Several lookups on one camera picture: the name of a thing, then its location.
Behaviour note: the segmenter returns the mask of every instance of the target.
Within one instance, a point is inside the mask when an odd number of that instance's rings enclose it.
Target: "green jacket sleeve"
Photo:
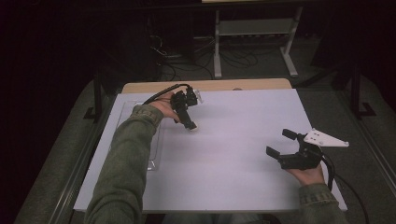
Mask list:
[[[300,188],[301,221],[304,224],[346,224],[344,213],[325,184]]]
[[[152,136],[163,113],[139,105],[115,131],[85,223],[141,223]]]

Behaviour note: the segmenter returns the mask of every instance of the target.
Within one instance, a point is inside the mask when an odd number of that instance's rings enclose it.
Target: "dark background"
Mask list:
[[[213,24],[208,25],[213,13],[159,13],[151,17],[157,26],[148,30],[147,15],[87,17],[84,10],[91,2],[84,3],[0,3],[1,223],[13,222],[74,102],[95,74],[109,94],[126,82],[156,81],[158,57],[149,49],[150,32],[164,35],[169,46],[185,54],[191,52],[189,37],[213,35]],[[307,7],[298,36],[321,35],[313,64],[357,64],[396,111],[396,34],[390,23],[396,21],[394,12],[388,2]],[[192,24],[196,29],[187,29]],[[340,69],[337,86],[348,81],[348,69]]]

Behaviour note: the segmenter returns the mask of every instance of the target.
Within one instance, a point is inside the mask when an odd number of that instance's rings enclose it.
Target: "electronic device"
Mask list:
[[[271,147],[266,148],[268,156],[276,159],[280,163],[280,167],[285,170],[289,169],[313,169],[316,168],[321,161],[323,161],[329,172],[328,187],[332,189],[332,182],[334,180],[335,171],[325,158],[320,147],[348,147],[349,143],[341,141],[337,138],[329,136],[318,130],[312,129],[307,134],[300,134],[284,129],[282,135],[289,139],[297,139],[299,143],[299,150],[295,154],[280,155],[280,153]]]
[[[201,98],[200,92],[193,89],[192,86],[188,84],[176,84],[151,96],[144,103],[144,105],[156,101],[159,96],[182,86],[187,87],[186,92],[176,92],[174,95],[172,95],[170,104],[172,106],[172,109],[175,110],[175,112],[177,113],[180,122],[184,125],[184,127],[190,131],[194,131],[197,129],[197,125],[191,120],[189,113],[187,113],[187,109],[189,108],[189,106],[197,105],[198,101],[202,103],[203,100]]]

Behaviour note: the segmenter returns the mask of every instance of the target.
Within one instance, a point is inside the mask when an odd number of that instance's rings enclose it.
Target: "black cable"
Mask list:
[[[165,76],[165,81],[174,81],[176,77],[178,81],[181,81],[181,77],[179,75],[172,73],[165,73],[165,72],[162,72],[161,74]]]
[[[277,40],[277,41],[275,42],[275,45],[274,45],[273,47],[271,47],[271,48],[273,48],[273,49],[270,49],[270,50],[265,51],[265,52],[262,52],[262,53],[256,53],[256,49],[254,49],[254,50],[251,50],[251,51],[248,52],[248,53],[245,53],[245,52],[244,52],[246,55],[243,56],[243,57],[253,56],[253,57],[255,58],[255,60],[258,61],[258,59],[257,59],[256,56],[270,54],[270,53],[273,53],[273,52],[276,51],[276,50],[279,50],[279,48],[283,46],[283,43],[284,43],[285,41],[286,41],[285,38],[282,38],[282,37],[281,37],[281,38],[279,38],[279,40]],[[245,47],[246,47],[246,45],[245,45],[244,43],[240,43],[239,45],[240,45],[242,48],[245,48]]]
[[[206,54],[208,54],[208,53],[212,53],[212,54],[213,54],[213,50],[208,50],[208,51],[202,53],[201,55],[195,56],[195,61],[198,62],[198,61],[201,60],[204,56],[206,56]],[[202,66],[207,67],[207,66],[209,65],[210,61],[211,61],[211,58],[212,58],[212,56],[211,56],[211,57],[207,60],[207,62],[206,62],[204,65],[202,65]],[[192,63],[191,60],[188,60],[188,59],[185,59],[185,58],[184,58],[184,60],[185,60],[184,62],[183,62],[183,61],[181,61],[181,62],[178,62],[178,61],[173,62],[173,60],[176,60],[176,59],[167,59],[168,63],[173,63],[173,64],[196,64],[196,63]]]
[[[245,63],[241,63],[241,62],[238,62],[236,60],[233,60],[230,57],[226,56],[224,53],[219,53],[219,55],[224,60],[224,62],[226,62],[231,67],[235,67],[235,68],[249,68],[249,64],[245,64]],[[234,64],[232,64],[230,62],[241,64],[241,66],[234,65]]]
[[[257,65],[257,64],[259,63],[259,59],[256,57],[256,55],[254,55],[254,54],[252,53],[253,51],[248,52],[248,53],[245,53],[245,52],[242,51],[242,50],[239,50],[239,51],[240,51],[241,53],[244,53],[244,54],[245,54],[245,55],[240,56],[240,58],[245,58],[245,59],[249,62],[250,66],[254,66],[254,65]]]
[[[256,51],[255,49],[254,49],[254,50],[251,50],[251,51],[248,51],[248,52],[244,52],[243,50],[239,50],[239,51],[241,51],[242,53],[245,54],[245,56],[242,56],[242,57],[251,56],[251,57],[254,58],[255,61],[257,61],[257,62],[254,63],[254,64],[257,64],[257,63],[258,63],[258,58],[257,58],[256,56],[257,56],[257,55],[260,55],[260,54],[255,53],[255,51]]]
[[[199,56],[198,59],[196,60],[196,61],[200,60],[202,57],[204,57],[204,56],[205,56],[206,54],[208,54],[208,53],[210,53],[210,57],[209,57],[209,59],[206,61],[206,63],[205,63],[204,65],[202,65],[203,67],[207,67],[207,66],[210,64],[210,62],[212,61],[213,55],[214,55],[213,50],[209,50],[209,51],[203,53],[203,54],[202,54],[201,56]]]
[[[334,168],[324,157],[322,157],[321,160],[327,166],[327,170],[329,172],[329,178],[328,178],[328,181],[327,181],[327,187],[329,187],[329,190],[332,191],[332,182],[334,181],[334,176],[335,176]]]
[[[177,88],[179,88],[179,87],[181,87],[181,86],[186,86],[186,87],[188,87],[188,88],[191,88],[191,86],[188,85],[188,84],[176,84],[176,85],[173,85],[173,86],[168,87],[168,88],[166,88],[166,89],[163,90],[163,91],[159,91],[158,93],[156,93],[156,94],[154,94],[153,96],[151,96],[150,98],[147,99],[147,101],[146,101],[145,103],[143,103],[143,105],[148,105],[149,103],[155,101],[155,99],[157,99],[159,96],[164,95],[164,94],[166,94],[167,92],[172,91],[172,90],[175,90],[175,89],[177,89]]]
[[[172,69],[172,71],[173,71],[173,76],[172,76],[172,78],[171,78],[171,81],[173,81],[175,77],[178,77],[178,78],[181,80],[181,77],[178,76],[178,75],[176,75],[176,70],[175,70],[175,68],[174,68],[172,65],[170,65],[169,63],[164,63],[163,65],[166,65],[166,66],[168,66],[168,67],[170,67],[170,68]]]
[[[332,167],[332,175],[336,176],[338,179],[340,179],[341,181],[343,181],[348,187],[349,189],[352,191],[352,193],[355,195],[355,197],[358,199],[359,204],[361,205],[361,210],[363,211],[364,214],[364,220],[366,224],[370,224],[370,220],[369,220],[369,216],[366,210],[366,207],[364,206],[363,200],[361,199],[361,197],[359,196],[358,192],[356,192],[356,190],[352,187],[352,185],[350,185],[343,177],[341,177],[340,175],[338,175],[335,172],[335,168],[334,168],[334,163],[332,162],[332,159],[323,153],[323,156],[326,158],[326,161],[330,163],[331,167]]]
[[[197,70],[200,70],[200,69],[204,69],[204,70],[206,70],[206,72],[209,74],[210,79],[213,80],[213,74],[212,74],[212,72],[210,72],[210,70],[206,68],[206,67],[209,65],[211,59],[212,59],[212,56],[209,57],[209,60],[205,63],[205,65],[200,65],[200,64],[198,64],[198,63],[190,63],[190,62],[184,62],[184,63],[166,63],[166,65],[168,65],[168,66],[170,66],[170,67],[172,67],[172,68],[174,68],[174,69],[178,69],[178,70],[182,70],[182,71],[189,71],[189,72],[190,72],[190,71],[197,71]],[[193,66],[197,66],[198,68],[186,69],[186,68],[174,66],[174,64],[193,65]]]
[[[363,200],[361,199],[361,197],[359,196],[358,192],[356,192],[356,190],[354,190],[352,188],[352,186],[340,175],[335,174],[335,176],[337,176],[338,179],[342,180],[349,188],[350,190],[353,192],[353,194],[355,195],[355,197],[358,199],[359,204],[361,205],[361,210],[363,211],[364,214],[364,220],[366,224],[370,224],[370,220],[369,220],[369,215],[367,213],[366,207],[364,206]]]
[[[240,54],[238,54],[237,52],[236,52],[236,50],[229,50],[229,52],[230,52],[230,54],[231,55],[233,55],[233,57],[236,59],[236,60],[245,60],[246,62],[247,62],[247,64],[248,64],[248,66],[250,67],[250,66],[252,66],[252,65],[255,65],[255,64],[257,64],[257,58],[256,58],[256,62],[255,63],[252,63],[249,59],[248,59],[248,54],[246,54],[246,55],[240,55]]]

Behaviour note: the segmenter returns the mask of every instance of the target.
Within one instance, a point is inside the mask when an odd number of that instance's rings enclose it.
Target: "white table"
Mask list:
[[[153,93],[117,97],[74,209],[85,211],[91,200],[124,103],[143,102]],[[265,154],[266,146],[282,154],[295,153],[298,143],[282,136],[282,130],[307,133],[312,128],[296,90],[201,94],[204,103],[188,110],[199,126],[197,132],[188,132],[171,119],[163,121],[161,163],[158,170],[148,171],[144,212],[269,213],[298,209],[298,181]],[[340,208],[347,210],[335,184],[332,193]]]

